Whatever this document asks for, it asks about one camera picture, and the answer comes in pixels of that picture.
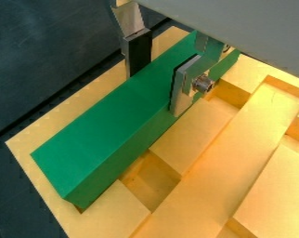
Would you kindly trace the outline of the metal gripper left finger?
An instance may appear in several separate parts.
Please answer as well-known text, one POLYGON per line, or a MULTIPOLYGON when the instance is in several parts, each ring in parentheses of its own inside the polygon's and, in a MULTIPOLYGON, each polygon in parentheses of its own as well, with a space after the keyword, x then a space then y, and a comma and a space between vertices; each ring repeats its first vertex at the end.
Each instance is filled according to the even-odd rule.
POLYGON ((152 31, 145 26, 140 6, 132 0, 109 0, 114 25, 120 34, 126 76, 132 77, 150 63, 152 31))

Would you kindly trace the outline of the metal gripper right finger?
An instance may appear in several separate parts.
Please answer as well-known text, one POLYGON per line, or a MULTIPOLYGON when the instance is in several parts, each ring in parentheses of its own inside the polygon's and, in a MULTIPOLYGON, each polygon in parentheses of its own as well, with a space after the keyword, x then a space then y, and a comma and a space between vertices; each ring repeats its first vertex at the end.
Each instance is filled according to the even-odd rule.
POLYGON ((178 117, 193 103, 197 93, 207 93, 215 86, 211 68, 225 58, 229 46, 211 36, 196 32, 196 52, 174 68, 169 112, 178 117))

